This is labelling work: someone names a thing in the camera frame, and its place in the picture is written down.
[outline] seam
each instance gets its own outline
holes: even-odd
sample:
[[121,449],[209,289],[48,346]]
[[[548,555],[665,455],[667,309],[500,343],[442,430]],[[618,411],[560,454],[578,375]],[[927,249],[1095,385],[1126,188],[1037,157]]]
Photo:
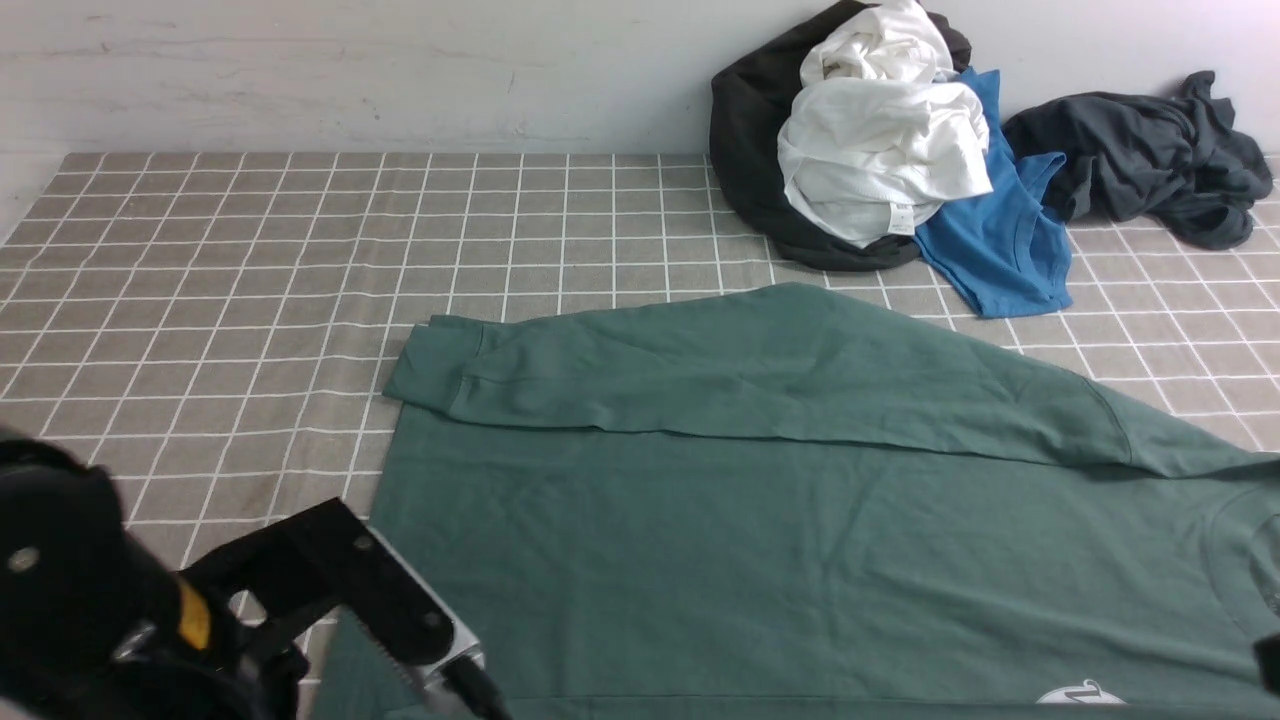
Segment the seam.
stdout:
[[484,350],[485,340],[488,338],[489,328],[485,324],[483,324],[483,323],[477,323],[477,327],[479,327],[480,332],[476,333],[476,348],[471,352],[471,357],[467,357],[467,360],[463,363],[462,368],[460,368],[460,370],[458,370],[458,384],[457,384],[457,387],[453,388],[453,397],[449,398],[449,402],[447,405],[447,407],[448,407],[447,413],[451,416],[456,416],[454,415],[454,410],[456,410],[456,405],[458,404],[458,398],[462,397],[462,391],[465,388],[467,388],[467,387],[471,386],[471,377],[466,374],[466,363],[470,363],[470,361],[475,360],[476,357],[480,357],[480,352]]
[[1111,402],[1108,402],[1107,398],[1103,397],[1101,392],[1098,392],[1098,388],[1093,384],[1093,380],[1089,380],[1083,375],[1075,375],[1075,377],[1080,378],[1080,382],[1084,383],[1084,387],[1089,388],[1089,392],[1093,393],[1093,397],[1098,398],[1098,402],[1101,402],[1102,407],[1106,409],[1107,415],[1111,418],[1111,424],[1115,427],[1116,432],[1120,433],[1120,437],[1124,439],[1125,455],[1128,457],[1125,465],[1129,465],[1132,468],[1133,441],[1129,438],[1129,432],[1125,430],[1124,425],[1120,423],[1120,416],[1116,414],[1115,407],[1112,407]]

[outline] white logo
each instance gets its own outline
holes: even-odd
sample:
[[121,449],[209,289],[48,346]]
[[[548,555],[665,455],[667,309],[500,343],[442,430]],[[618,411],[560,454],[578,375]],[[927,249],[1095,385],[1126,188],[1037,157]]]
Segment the white logo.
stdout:
[[1084,680],[1083,684],[1070,688],[1059,688],[1036,701],[1044,705],[1124,705],[1124,701],[1103,691],[1093,680]]

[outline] screw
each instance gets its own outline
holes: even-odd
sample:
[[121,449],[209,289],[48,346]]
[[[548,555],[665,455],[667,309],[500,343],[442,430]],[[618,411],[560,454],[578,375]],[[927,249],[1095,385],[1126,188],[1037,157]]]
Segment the screw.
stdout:
[[40,550],[24,547],[9,556],[9,571],[14,574],[26,573],[40,562]]

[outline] sweatshirt sleeve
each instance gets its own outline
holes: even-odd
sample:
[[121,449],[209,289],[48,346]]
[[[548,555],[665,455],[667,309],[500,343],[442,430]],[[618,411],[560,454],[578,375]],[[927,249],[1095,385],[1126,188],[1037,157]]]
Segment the sweatshirt sleeve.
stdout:
[[[1248,456],[1068,370],[801,284],[517,324],[436,316],[413,329],[385,393],[488,425],[865,443],[1170,477]],[[1132,447],[1129,418],[1160,452]]]

